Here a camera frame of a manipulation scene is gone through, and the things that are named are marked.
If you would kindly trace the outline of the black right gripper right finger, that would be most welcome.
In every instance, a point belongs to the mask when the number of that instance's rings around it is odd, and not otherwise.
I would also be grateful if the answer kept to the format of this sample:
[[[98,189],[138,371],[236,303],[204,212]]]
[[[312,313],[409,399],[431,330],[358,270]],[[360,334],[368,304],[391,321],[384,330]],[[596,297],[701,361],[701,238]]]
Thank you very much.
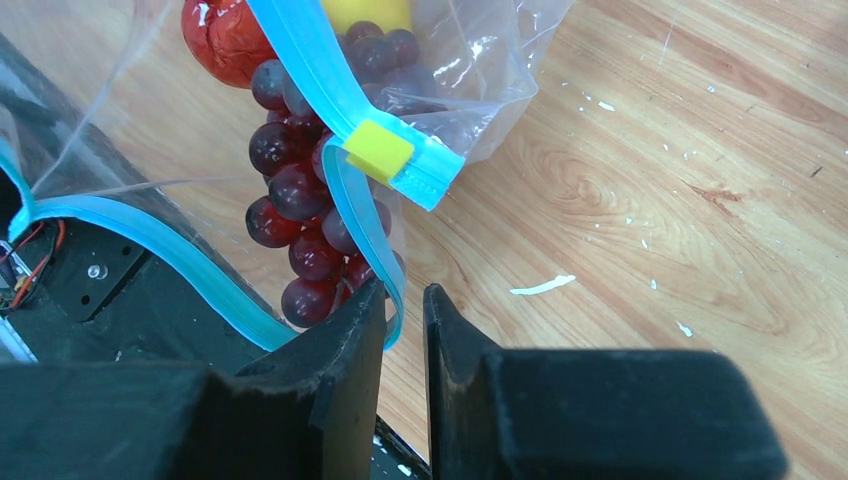
[[[713,351],[510,349],[423,294],[436,479],[782,479],[750,383]]]

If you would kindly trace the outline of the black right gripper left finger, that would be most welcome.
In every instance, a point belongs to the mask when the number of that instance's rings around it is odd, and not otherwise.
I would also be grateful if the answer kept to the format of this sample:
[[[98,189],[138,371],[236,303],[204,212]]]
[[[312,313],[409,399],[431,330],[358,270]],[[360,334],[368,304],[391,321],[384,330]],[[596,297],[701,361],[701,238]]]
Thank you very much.
[[[385,288],[227,374],[201,364],[6,364],[5,479],[366,479]]]

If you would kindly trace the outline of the purple grape bunch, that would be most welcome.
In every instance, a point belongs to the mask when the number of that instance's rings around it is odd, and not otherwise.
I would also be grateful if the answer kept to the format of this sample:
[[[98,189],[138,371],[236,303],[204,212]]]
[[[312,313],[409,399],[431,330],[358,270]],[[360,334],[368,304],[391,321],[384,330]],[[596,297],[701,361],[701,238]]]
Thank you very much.
[[[429,113],[415,107],[434,91],[431,73],[420,62],[420,44],[408,29],[386,30],[353,23],[337,41],[372,104],[391,113]],[[294,112],[299,92],[280,60],[262,62],[251,79],[254,99],[268,111],[248,144],[251,165],[268,188],[245,213],[249,236],[267,248],[284,248],[295,276],[281,294],[285,319],[311,328],[344,304],[375,275],[331,198],[323,148],[332,133],[307,110]]]

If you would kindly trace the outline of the clear zip top bag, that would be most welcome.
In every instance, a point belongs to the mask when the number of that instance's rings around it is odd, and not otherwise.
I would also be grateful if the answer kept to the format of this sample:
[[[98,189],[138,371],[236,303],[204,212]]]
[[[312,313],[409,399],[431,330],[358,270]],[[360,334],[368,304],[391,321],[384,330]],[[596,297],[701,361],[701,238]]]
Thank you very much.
[[[246,340],[273,350],[301,329],[283,316],[295,276],[284,248],[248,234],[268,192],[248,144],[268,111],[209,74],[181,31],[184,1],[5,1],[1,168],[22,206],[11,238],[68,213],[164,256]],[[434,91],[397,114],[375,107],[320,1],[245,1],[298,100],[332,133],[331,198],[388,297],[385,343],[404,323],[400,207],[434,209],[489,158],[538,92],[568,1],[410,1]]]

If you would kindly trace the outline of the red orange wax apple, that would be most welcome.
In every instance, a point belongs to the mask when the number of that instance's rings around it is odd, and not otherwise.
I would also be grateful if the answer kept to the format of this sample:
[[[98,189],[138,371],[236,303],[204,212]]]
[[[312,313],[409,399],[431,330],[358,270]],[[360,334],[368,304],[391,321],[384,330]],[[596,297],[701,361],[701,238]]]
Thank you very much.
[[[249,88],[257,67],[276,57],[243,0],[185,0],[181,31],[198,63],[231,87]]]

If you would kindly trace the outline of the yellow lemon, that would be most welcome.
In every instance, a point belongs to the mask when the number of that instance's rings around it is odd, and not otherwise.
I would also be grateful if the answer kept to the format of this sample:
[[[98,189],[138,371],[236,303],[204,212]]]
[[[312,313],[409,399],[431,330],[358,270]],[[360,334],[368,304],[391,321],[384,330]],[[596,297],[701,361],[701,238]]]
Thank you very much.
[[[358,21],[370,21],[383,31],[413,29],[412,3],[408,0],[321,0],[336,33],[345,33]]]

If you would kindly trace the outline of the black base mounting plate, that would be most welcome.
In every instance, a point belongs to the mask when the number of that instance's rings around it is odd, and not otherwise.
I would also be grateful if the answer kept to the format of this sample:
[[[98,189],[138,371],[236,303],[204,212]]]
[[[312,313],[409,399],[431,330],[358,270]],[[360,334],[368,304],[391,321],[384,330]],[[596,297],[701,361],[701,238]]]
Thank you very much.
[[[47,258],[44,286],[5,304],[2,366],[37,363],[201,364],[234,374],[265,352],[244,339],[164,256],[68,213],[23,252]],[[426,465],[377,421],[366,479],[425,479]]]

